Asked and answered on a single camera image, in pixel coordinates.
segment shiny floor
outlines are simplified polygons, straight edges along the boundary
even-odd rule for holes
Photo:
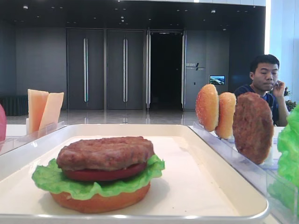
[[[7,117],[8,124],[26,124],[25,116]],[[62,110],[59,122],[74,124],[182,124],[193,125],[195,112],[142,110]]]

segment meat patty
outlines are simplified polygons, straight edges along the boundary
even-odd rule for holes
[[[144,163],[154,154],[151,141],[143,137],[80,140],[61,149],[57,164],[62,170],[119,170]]]
[[[267,158],[274,125],[268,103],[258,94],[247,92],[238,97],[233,133],[239,153],[256,164],[261,164]]]

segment wall sign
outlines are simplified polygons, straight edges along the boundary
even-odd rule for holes
[[[199,63],[186,63],[186,68],[196,71],[204,71],[206,69],[205,67],[199,67]]]

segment open doorway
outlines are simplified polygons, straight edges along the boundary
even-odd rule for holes
[[[152,32],[150,110],[182,110],[183,32]]]

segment clear acrylic holder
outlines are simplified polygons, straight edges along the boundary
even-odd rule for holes
[[[7,139],[5,141],[1,141],[0,142],[0,156],[18,148],[18,147],[21,147],[30,142],[33,142],[43,136],[46,136],[47,134],[50,134],[60,128],[63,128],[64,126],[65,126],[65,123],[64,123],[64,121],[62,121],[62,122],[59,122],[58,124],[50,124],[37,132],[33,132],[31,134],[27,134],[27,135],[24,135],[19,138]]]
[[[271,214],[282,224],[299,224],[298,188],[272,170],[263,169],[234,149],[233,139],[221,140],[198,122],[194,132],[269,200]]]

